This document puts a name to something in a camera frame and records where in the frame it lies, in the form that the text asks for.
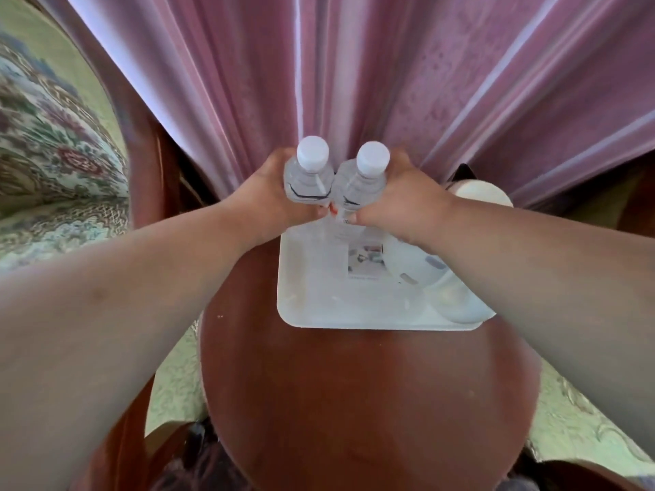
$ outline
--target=hand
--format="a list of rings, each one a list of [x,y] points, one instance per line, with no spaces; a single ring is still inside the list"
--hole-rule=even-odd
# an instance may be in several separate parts
[[[327,207],[294,203],[283,186],[284,164],[295,148],[277,148],[223,204],[234,208],[244,223],[250,247],[277,238],[291,226],[321,219]]]
[[[351,222],[378,227],[426,249],[431,243],[430,230],[443,219],[453,199],[452,194],[412,165],[405,150],[395,148],[382,196],[353,214]]]

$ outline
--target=round wooden table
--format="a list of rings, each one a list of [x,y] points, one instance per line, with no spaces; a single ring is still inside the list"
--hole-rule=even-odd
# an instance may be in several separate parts
[[[496,318],[472,332],[298,329],[276,309],[279,240],[203,314],[209,415],[269,490],[490,490],[527,438],[540,359]]]

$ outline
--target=pink curtain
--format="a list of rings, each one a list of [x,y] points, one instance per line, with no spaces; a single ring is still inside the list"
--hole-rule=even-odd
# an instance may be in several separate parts
[[[529,206],[655,148],[655,0],[70,0],[220,197],[404,145]]]

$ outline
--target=plastic water bottle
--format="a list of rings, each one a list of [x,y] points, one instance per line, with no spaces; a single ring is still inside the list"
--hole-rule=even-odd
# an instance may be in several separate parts
[[[369,141],[357,152],[357,158],[339,166],[332,185],[331,207],[335,215],[334,235],[337,239],[351,241],[364,231],[362,226],[349,224],[348,217],[381,196],[387,185],[384,171],[389,158],[387,147],[378,141]]]
[[[298,143],[296,156],[284,164],[284,192],[293,202],[310,205],[330,204],[334,171],[329,165],[330,149],[318,136],[307,136]]]

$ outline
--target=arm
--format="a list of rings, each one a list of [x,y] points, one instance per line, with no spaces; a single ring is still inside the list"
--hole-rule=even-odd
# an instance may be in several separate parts
[[[276,150],[224,202],[0,279],[1,489],[64,489],[241,255],[318,218]]]
[[[395,151],[355,215],[442,257],[655,456],[655,239],[456,198]]]

